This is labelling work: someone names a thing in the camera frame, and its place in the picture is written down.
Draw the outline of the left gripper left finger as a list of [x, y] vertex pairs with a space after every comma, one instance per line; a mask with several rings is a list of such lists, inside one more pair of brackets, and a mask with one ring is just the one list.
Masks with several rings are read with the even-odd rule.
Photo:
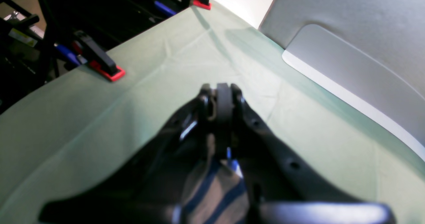
[[160, 131], [107, 179], [74, 197], [47, 203], [46, 224], [180, 223], [188, 174], [208, 156], [211, 87], [179, 108]]

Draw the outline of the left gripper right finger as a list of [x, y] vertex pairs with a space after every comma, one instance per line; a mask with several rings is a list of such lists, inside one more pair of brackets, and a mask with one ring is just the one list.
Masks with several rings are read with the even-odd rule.
[[216, 156], [238, 160], [248, 191], [246, 223], [395, 224], [390, 207], [335, 187], [281, 141], [241, 89], [216, 89]]

